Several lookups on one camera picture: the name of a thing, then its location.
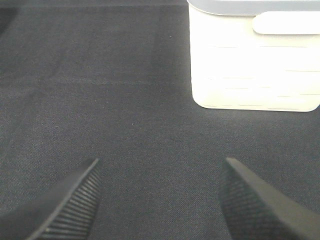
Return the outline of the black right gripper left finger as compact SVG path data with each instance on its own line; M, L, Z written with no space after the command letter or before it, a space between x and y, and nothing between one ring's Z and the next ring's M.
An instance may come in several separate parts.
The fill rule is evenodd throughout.
M89 158L45 194L0 218L2 240L86 240L102 196L101 161Z

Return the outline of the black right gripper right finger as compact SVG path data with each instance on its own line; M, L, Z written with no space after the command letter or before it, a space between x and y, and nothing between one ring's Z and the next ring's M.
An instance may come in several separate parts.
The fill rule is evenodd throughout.
M318 240L319 214L261 179L235 158L222 164L219 204L234 240Z

